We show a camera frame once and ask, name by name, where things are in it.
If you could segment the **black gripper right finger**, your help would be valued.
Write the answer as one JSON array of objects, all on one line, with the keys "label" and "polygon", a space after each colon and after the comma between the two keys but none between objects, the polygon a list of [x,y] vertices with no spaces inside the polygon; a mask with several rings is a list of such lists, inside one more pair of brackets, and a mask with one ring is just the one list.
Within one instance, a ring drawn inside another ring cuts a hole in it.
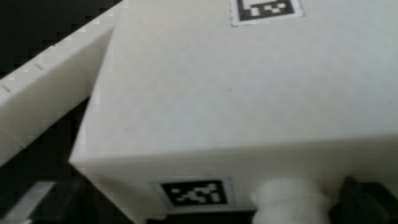
[{"label": "black gripper right finger", "polygon": [[398,224],[398,197],[380,182],[345,178],[340,206],[341,224]]}]

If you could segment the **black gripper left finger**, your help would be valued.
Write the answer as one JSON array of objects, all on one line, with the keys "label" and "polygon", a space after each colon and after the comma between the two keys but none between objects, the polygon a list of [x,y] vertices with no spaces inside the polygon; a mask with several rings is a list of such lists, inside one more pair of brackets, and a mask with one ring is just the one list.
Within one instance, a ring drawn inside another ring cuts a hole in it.
[{"label": "black gripper left finger", "polygon": [[134,224],[93,185],[82,180],[36,181],[0,224]]}]

